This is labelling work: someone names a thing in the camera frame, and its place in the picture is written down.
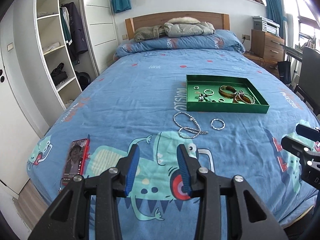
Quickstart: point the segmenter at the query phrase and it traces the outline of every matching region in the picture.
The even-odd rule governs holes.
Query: green tray
[[[242,90],[245,94],[253,96],[255,104],[233,103],[232,98],[224,98],[219,94],[219,87],[222,85],[233,86],[237,91]],[[217,102],[198,102],[199,94],[196,92],[203,93],[205,89],[214,91],[214,95],[209,98]],[[219,98],[223,98],[225,100],[224,103],[218,102]],[[267,101],[247,78],[187,75],[187,111],[266,114],[268,109],[269,104]]]

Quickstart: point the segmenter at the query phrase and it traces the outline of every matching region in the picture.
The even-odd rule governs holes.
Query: wooden nightstand
[[[268,32],[251,30],[251,52],[274,62],[283,61],[284,40]]]
[[[273,74],[276,78],[279,79],[279,72],[278,72],[278,65],[277,65],[278,62],[261,58],[256,55],[250,54],[248,52],[244,53],[243,56],[253,61],[255,64],[259,65],[260,67],[263,67],[265,70],[267,70],[269,73]]]

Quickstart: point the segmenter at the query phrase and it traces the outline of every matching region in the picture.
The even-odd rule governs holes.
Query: smartphone
[[[83,174],[84,162],[88,158],[89,142],[88,136],[86,139],[71,143],[62,176],[63,185],[67,185],[73,176]]]

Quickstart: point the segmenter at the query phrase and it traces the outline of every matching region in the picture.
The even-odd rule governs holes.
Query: bed
[[[300,179],[299,161],[281,148],[280,141],[289,135],[320,151],[317,144],[295,133],[297,123],[316,127],[319,122],[284,84],[242,56],[244,48],[228,31],[226,14],[169,12],[131,18],[125,21],[128,37],[139,27],[183,16],[208,21],[220,31],[212,38],[200,37],[199,42],[183,37],[144,45],[121,44],[115,54],[117,61],[83,91],[35,146],[27,160],[28,174],[51,203],[58,195],[72,141],[90,134],[91,156],[85,164],[85,177],[115,166],[130,145],[137,143],[140,160],[132,192],[128,198],[118,199],[123,239],[193,239],[199,199],[188,198],[183,190],[176,160],[176,147],[182,143],[202,166],[216,174],[229,178],[243,175],[286,227],[314,205],[317,191]],[[186,46],[190,41],[193,48]],[[248,78],[269,103],[268,113],[191,112],[209,133],[183,139],[173,115],[186,111],[187,74]],[[210,128],[214,118],[224,120],[223,130]],[[186,116],[179,115],[177,121],[192,125]],[[94,216],[93,197],[90,239],[94,239]],[[222,212],[222,239],[226,239],[226,223]]]

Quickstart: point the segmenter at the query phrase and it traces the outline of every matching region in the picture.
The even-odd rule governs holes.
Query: amber bangle
[[[232,86],[221,86],[219,87],[219,94],[225,98],[234,98],[237,95],[237,90]]]
[[[233,103],[239,103],[239,101],[241,101],[246,104],[253,105],[255,103],[255,100],[254,100],[254,97],[252,98],[253,98],[253,101],[251,101],[251,99],[247,97],[246,94],[239,93],[233,98]]]

